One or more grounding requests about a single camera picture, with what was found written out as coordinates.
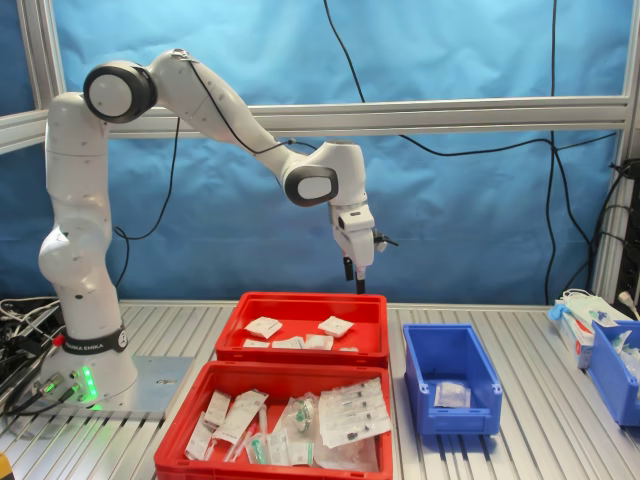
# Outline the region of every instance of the blue plastic bin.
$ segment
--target blue plastic bin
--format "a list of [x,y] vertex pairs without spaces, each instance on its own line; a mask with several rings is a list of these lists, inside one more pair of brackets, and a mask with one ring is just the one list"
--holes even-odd
[[640,425],[638,381],[629,373],[611,345],[621,333],[631,330],[626,343],[640,347],[640,323],[617,322],[619,326],[603,328],[593,322],[595,339],[591,353],[589,375],[596,384],[602,400],[618,425]]
[[[409,390],[416,429],[423,435],[491,435],[500,430],[502,387],[471,325],[405,325]],[[434,407],[436,386],[463,382],[470,408]]]

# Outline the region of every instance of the metal base plate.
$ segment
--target metal base plate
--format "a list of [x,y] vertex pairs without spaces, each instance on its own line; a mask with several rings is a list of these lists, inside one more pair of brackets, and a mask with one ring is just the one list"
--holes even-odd
[[[138,369],[138,379],[131,387],[111,398],[97,402],[91,408],[77,408],[75,416],[89,417],[96,411],[112,418],[160,420],[175,401],[183,380],[188,376],[192,357],[133,357]],[[58,415],[62,407],[49,410],[44,415]]]

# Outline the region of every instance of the metal table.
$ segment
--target metal table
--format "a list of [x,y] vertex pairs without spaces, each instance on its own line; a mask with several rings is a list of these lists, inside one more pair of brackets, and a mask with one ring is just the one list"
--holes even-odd
[[[190,385],[215,359],[235,302],[124,301],[130,348],[139,355],[193,356]],[[590,378],[572,366],[544,307],[389,306],[396,479],[640,480],[640,429],[620,429]],[[499,435],[420,439],[404,386],[403,323],[471,323],[503,388]],[[169,412],[175,415],[187,394]],[[95,412],[25,419],[0,435],[17,479],[152,479],[153,454],[169,422],[115,420]]]

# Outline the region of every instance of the black cable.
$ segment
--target black cable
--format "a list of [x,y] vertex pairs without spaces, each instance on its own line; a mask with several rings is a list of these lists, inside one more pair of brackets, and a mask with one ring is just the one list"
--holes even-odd
[[[613,181],[613,183],[611,184],[611,187],[609,188],[609,191],[607,192],[607,196],[605,197],[605,200],[602,203],[602,208],[600,209],[600,213],[598,214],[598,217],[596,219],[596,224],[595,224],[595,227],[594,227],[593,236],[591,237],[591,247],[590,247],[591,248],[591,252],[590,252],[589,257],[587,258],[587,261],[585,262],[585,265],[588,266],[589,271],[591,271],[591,272],[593,272],[594,260],[595,260],[595,257],[596,257],[596,252],[598,251],[599,237],[602,236],[602,235],[605,235],[605,234],[606,235],[610,235],[608,233],[600,231],[600,229],[602,227],[602,222],[604,220],[604,216],[605,216],[606,212],[609,209],[611,209],[612,207],[624,207],[623,205],[610,205],[610,206],[607,206],[607,204],[609,203],[609,200],[611,200],[611,197],[613,196],[613,193],[616,190],[616,187],[618,186],[618,184],[620,183],[620,181],[624,177],[624,172],[625,172],[624,169],[619,170],[619,172],[618,172],[619,175]],[[569,282],[567,282],[567,286],[565,286],[564,290],[567,290],[569,288],[569,286],[571,285],[571,282],[573,282],[573,280],[575,280],[575,278],[580,274],[580,272],[582,272],[582,270],[584,270],[585,265],[582,265],[582,266],[580,266],[578,268],[578,270],[571,277],[571,280],[569,280]]]
[[59,407],[60,405],[62,405],[64,402],[61,402],[60,400],[58,400],[55,403],[52,403],[51,405],[48,405],[44,408],[41,408],[40,410],[33,410],[31,412],[18,412],[13,414],[12,416],[14,417],[26,417],[26,416],[33,416],[33,415],[40,415],[41,413],[44,412],[48,412],[49,410],[55,408],[55,407]]
[[[578,232],[580,233],[580,235],[582,236],[582,238],[584,239],[584,241],[585,241],[585,243],[587,245],[587,263],[591,263],[592,262],[592,257],[593,257],[593,249],[591,248],[591,240],[589,240],[589,237],[587,236],[587,234],[584,233],[584,230],[582,230],[582,228],[580,227],[580,225],[578,224],[578,222],[574,218],[573,212],[571,211],[571,200],[569,199],[569,185],[567,183],[567,176],[565,175],[564,167],[562,166],[562,162],[560,161],[560,154],[558,153],[558,150],[555,149],[555,148],[553,149],[552,153],[556,157],[556,161],[558,162],[558,168],[560,169],[560,176],[562,177],[562,185],[564,187],[564,197],[565,197],[565,205],[566,205],[567,214],[569,215],[569,218],[571,219],[571,223],[573,223],[574,227],[576,227],[576,230],[578,230]],[[589,275],[587,275],[585,289],[588,289],[590,284],[591,284],[591,277]]]
[[127,271],[127,267],[129,266],[129,251],[131,249],[131,246],[129,245],[129,237],[127,237],[127,234],[124,233],[124,230],[122,230],[120,227],[114,227],[113,231],[116,232],[116,234],[121,238],[124,238],[124,241],[126,244],[124,265],[122,266],[122,270],[120,271],[120,276],[118,277],[118,281],[115,283],[115,287],[118,288],[118,285],[120,285],[120,282],[122,281],[122,277],[124,277],[124,274]]
[[220,110],[220,107],[218,106],[217,102],[214,100],[213,95],[211,95],[211,92],[209,91],[209,89],[207,88],[207,86],[204,84],[204,82],[202,81],[202,78],[200,78],[200,75],[198,74],[198,71],[196,70],[196,67],[193,65],[193,62],[187,62],[189,64],[189,66],[191,67],[191,70],[193,70],[193,73],[195,73],[196,78],[198,79],[198,81],[200,82],[200,85],[202,85],[202,88],[204,88],[204,91],[207,92],[207,95],[209,96],[209,99],[211,100],[211,103],[213,103],[213,106],[215,107],[215,109],[218,111],[218,115],[220,115],[220,118],[222,118],[222,121],[224,122],[224,124],[227,126],[227,128],[229,129],[229,131],[231,132],[231,135],[233,135],[233,137],[238,141],[238,143],[240,145],[242,145],[244,148],[246,148],[247,150],[249,150],[251,153],[253,153],[254,155],[259,155],[261,153],[265,153],[268,152],[269,150],[273,150],[274,148],[278,148],[282,145],[292,145],[294,142],[292,140],[289,140],[288,142],[280,142],[277,143],[269,148],[265,148],[264,150],[254,150],[253,148],[251,148],[249,145],[247,145],[246,143],[244,143],[242,141],[242,139],[236,134],[235,130],[233,128],[231,128],[231,125],[229,124],[229,122],[227,121],[226,117],[224,116],[224,114],[222,113],[222,110]]
[[158,215],[158,219],[156,220],[155,225],[144,235],[140,235],[139,237],[129,237],[125,231],[118,226],[113,227],[113,231],[120,238],[123,238],[126,243],[126,254],[124,259],[124,266],[122,267],[122,271],[120,272],[120,276],[118,277],[118,281],[115,283],[115,287],[117,288],[124,277],[124,274],[127,271],[127,267],[129,266],[129,253],[131,249],[131,245],[129,242],[131,240],[143,240],[156,231],[158,225],[162,221],[162,217],[164,216],[164,212],[167,209],[167,205],[169,204],[169,199],[171,198],[171,192],[173,191],[173,174],[176,168],[176,157],[178,154],[178,137],[180,134],[180,117],[178,117],[178,121],[176,122],[176,134],[173,140],[173,158],[171,159],[171,173],[169,174],[169,190],[167,191],[167,196],[164,199],[164,204],[162,205],[162,209],[160,210],[160,215]]
[[4,404],[3,408],[2,408],[2,415],[7,415],[8,412],[12,411],[13,405],[16,403],[18,398],[20,398],[20,395],[22,395],[22,392],[23,392],[25,386],[27,384],[29,384],[30,382],[32,382],[33,379],[36,377],[36,375],[38,375],[38,373],[40,372],[40,368],[42,367],[42,364],[44,363],[44,360],[47,357],[48,353],[49,353],[49,348],[46,348],[45,351],[40,355],[40,357],[37,357],[37,360],[34,360],[36,362],[35,367],[33,367],[31,372],[29,372],[26,376],[24,376],[18,382],[18,384],[15,386],[14,390],[9,394],[9,397],[7,397],[7,401],[5,402],[5,404]]
[[567,145],[566,147],[560,147],[557,150],[560,151],[560,150],[567,150],[568,148],[581,147],[582,145],[588,145],[590,143],[598,142],[600,140],[604,140],[605,138],[614,137],[616,135],[617,135],[616,132],[609,133],[607,135],[603,135],[602,137],[596,137],[596,138],[592,138],[591,140],[585,140],[584,142],[578,142],[578,143],[574,143],[573,145]]
[[162,210],[160,210],[160,215],[158,215],[158,220],[156,220],[156,224],[151,228],[151,230],[149,230],[147,233],[139,237],[127,237],[127,235],[124,234],[124,231],[122,230],[122,228],[115,227],[113,230],[116,232],[116,235],[118,235],[119,237],[128,238],[129,240],[142,240],[144,238],[147,238],[153,232],[155,232],[156,228],[158,228],[158,225],[160,225],[160,222],[162,221],[162,217],[164,216],[164,211],[167,209],[167,204],[169,203],[169,199],[171,198],[171,192],[173,190],[173,172],[175,171],[175,168],[176,168],[176,156],[178,153],[179,133],[180,133],[180,117],[178,117],[178,121],[176,123],[176,135],[173,140],[173,159],[171,160],[171,173],[169,174],[169,191],[167,192],[167,197],[164,199],[164,204],[162,205]]
[[336,36],[336,39],[338,39],[338,42],[340,43],[340,46],[342,47],[342,51],[344,52],[344,56],[347,57],[347,62],[349,62],[349,68],[351,69],[351,75],[353,75],[353,80],[356,82],[356,87],[358,88],[358,94],[360,95],[360,100],[362,100],[362,103],[366,103],[366,101],[364,99],[364,95],[362,95],[362,89],[360,88],[360,82],[358,81],[358,76],[356,75],[356,70],[355,70],[355,68],[353,68],[353,62],[351,61],[351,56],[349,56],[349,52],[347,51],[347,47],[345,47],[344,43],[342,43],[342,39],[340,38],[340,35],[338,35],[338,31],[336,30],[336,27],[334,27],[334,25],[333,25],[333,20],[331,20],[331,13],[329,13],[329,4],[327,3],[327,0],[324,0],[324,9],[327,12],[327,19],[329,20],[329,25],[331,25],[331,30],[333,30],[333,34]]
[[585,262],[578,268],[578,270],[576,270],[576,273],[573,274],[571,279],[567,282],[567,284],[562,289],[563,292],[566,292],[567,290],[569,290],[569,287],[571,286],[573,281],[576,279],[578,275],[580,275],[582,270],[584,270],[587,265],[589,265],[589,260],[585,260]]
[[[340,38],[340,35],[338,34],[338,31],[336,30],[334,24],[333,24],[333,20],[331,18],[331,13],[329,12],[329,5],[327,0],[323,0],[324,1],[324,8],[325,11],[327,13],[327,19],[329,20],[329,25],[331,26],[331,30],[333,30],[333,33],[336,37],[336,39],[338,40],[338,42],[340,43],[340,46],[342,47],[342,50],[345,54],[345,57],[347,59],[347,62],[349,63],[349,68],[351,69],[351,75],[353,76],[353,80],[356,84],[356,88],[358,89],[358,95],[360,96],[360,100],[362,101],[362,103],[366,103],[366,100],[364,98],[364,95],[362,94],[362,88],[360,87],[360,82],[358,80],[358,76],[356,74],[355,68],[353,66],[353,62],[351,61],[351,56],[349,55],[349,52],[347,51],[347,48],[344,45],[344,42],[342,41],[342,39]],[[555,89],[556,89],[556,24],[557,24],[557,8],[558,8],[558,2],[557,0],[554,0],[553,2],[553,12],[552,12],[552,24],[551,24],[551,96],[555,96]],[[587,140],[584,142],[579,142],[576,143],[574,145],[568,145],[565,147],[562,147],[563,150],[568,149],[568,148],[573,148],[573,147],[577,147],[580,145],[586,145],[588,143],[593,143],[596,142],[598,140],[603,140],[605,138],[609,138],[611,136],[615,135],[615,133],[612,134],[607,134],[604,135],[602,137],[599,138],[595,138],[592,140]],[[576,229],[580,232],[580,235],[583,237],[583,239],[585,240],[585,243],[587,244],[587,249],[588,249],[588,255],[591,257],[592,256],[592,248],[591,248],[591,242],[589,241],[589,238],[587,237],[587,235],[584,233],[584,231],[582,230],[582,228],[580,227],[580,225],[578,224],[578,222],[575,220],[574,216],[573,216],[573,212],[571,211],[571,204],[569,201],[569,188],[567,185],[567,180],[566,180],[566,175],[564,172],[564,168],[562,166],[562,161],[560,159],[560,156],[558,154],[559,149],[556,148],[555,146],[555,132],[551,131],[551,140],[547,140],[547,139],[533,139],[533,140],[529,140],[526,142],[520,142],[520,143],[516,143],[513,145],[507,145],[505,147],[499,147],[499,148],[493,148],[493,149],[485,149],[485,150],[471,150],[471,151],[463,151],[463,152],[451,152],[451,153],[445,153],[445,152],[438,152],[436,150],[433,150],[431,148],[426,147],[425,145],[423,145],[422,143],[412,139],[411,137],[408,137],[406,135],[399,135],[400,138],[403,138],[404,140],[407,140],[411,143],[413,143],[414,145],[416,145],[417,147],[425,150],[426,152],[429,152],[433,155],[437,155],[440,157],[456,157],[456,156],[462,156],[462,155],[477,155],[477,154],[483,154],[483,153],[496,153],[496,152],[502,152],[505,150],[510,150],[512,148],[517,148],[517,147],[521,147],[523,145],[528,145],[531,143],[535,143],[535,142],[543,142],[543,143],[547,143],[549,144],[549,146],[551,147],[551,169],[550,169],[550,177],[549,177],[549,184],[548,184],[548,188],[547,188],[547,202],[545,205],[545,214],[546,214],[546,218],[547,218],[547,227],[549,229],[549,237],[551,238],[551,247],[552,247],[552,251],[551,251],[551,258],[549,260],[549,266],[547,268],[547,273],[545,276],[545,300],[548,302],[548,297],[549,297],[549,293],[548,293],[548,284],[549,284],[549,277],[551,274],[551,268],[553,266],[553,260],[555,258],[555,254],[556,254],[556,244],[555,244],[555,238],[553,236],[553,229],[552,229],[552,225],[551,225],[551,220],[550,220],[550,198],[551,198],[551,189],[552,189],[552,184],[553,184],[553,163],[557,160],[558,162],[558,167],[560,168],[560,173],[562,176],[562,180],[563,180],[563,186],[565,189],[565,200],[566,200],[566,207],[567,207],[567,213],[569,215],[569,218],[571,219],[571,222],[574,224],[574,226],[576,227]]]
[[25,402],[23,402],[22,404],[18,405],[13,410],[4,411],[3,415],[6,415],[6,416],[18,415],[20,412],[22,412],[26,408],[29,408],[31,405],[36,403],[41,398],[42,398],[42,394],[40,392],[37,392],[36,394],[34,394],[31,397],[29,397]]
[[618,240],[619,242],[622,242],[623,245],[626,245],[627,242],[624,238],[620,238],[617,235],[614,235],[613,233],[609,233],[609,232],[600,232],[600,235],[605,235],[607,237],[611,237],[611,238],[615,238],[616,240]]
[[299,141],[295,141],[294,143],[292,143],[292,145],[304,145],[305,147],[309,147],[311,150],[316,151],[318,149],[318,147],[314,147],[313,145],[311,145],[310,143],[306,143],[306,142],[299,142]]
[[551,267],[553,266],[553,260],[556,257],[556,239],[553,236],[553,228],[551,227],[551,186],[553,184],[553,167],[556,164],[553,152],[551,152],[551,169],[549,170],[549,185],[547,187],[547,202],[545,204],[545,216],[547,219],[547,228],[549,229],[549,238],[551,239],[551,258],[547,266],[547,273],[544,277],[544,301],[545,305],[549,305],[549,277],[551,275]]

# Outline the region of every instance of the robotic arm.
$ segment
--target robotic arm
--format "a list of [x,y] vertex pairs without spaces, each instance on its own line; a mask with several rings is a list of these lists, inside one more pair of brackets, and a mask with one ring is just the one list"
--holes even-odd
[[383,250],[388,241],[373,229],[357,145],[327,142],[308,156],[291,151],[262,128],[224,80],[181,49],[163,53],[148,67],[124,61],[96,67],[83,94],[53,100],[47,120],[47,190],[55,223],[39,265],[60,298],[67,328],[62,349],[46,359],[41,375],[76,382],[79,394],[68,403],[110,398],[136,380],[105,266],[111,242],[107,139],[110,124],[133,121],[154,105],[209,138],[253,154],[296,205],[328,202],[346,276],[353,279],[355,265],[358,293],[364,293],[374,249]]

